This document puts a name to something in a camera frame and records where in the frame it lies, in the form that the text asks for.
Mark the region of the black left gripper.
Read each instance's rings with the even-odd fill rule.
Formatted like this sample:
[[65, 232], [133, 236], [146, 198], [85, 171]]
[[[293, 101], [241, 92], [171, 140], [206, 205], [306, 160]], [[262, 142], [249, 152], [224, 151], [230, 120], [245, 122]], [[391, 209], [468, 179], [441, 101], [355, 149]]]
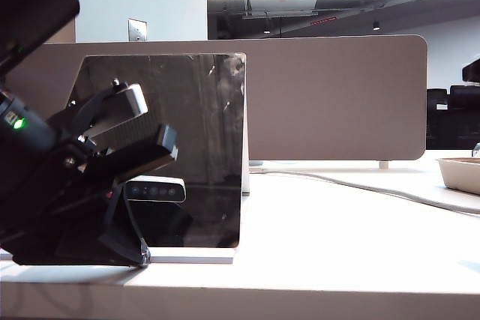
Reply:
[[14, 262], [150, 264], [125, 185], [176, 160], [176, 132], [161, 124], [117, 150], [94, 140], [147, 110], [138, 85], [114, 85], [48, 119], [1, 93], [1, 247]]

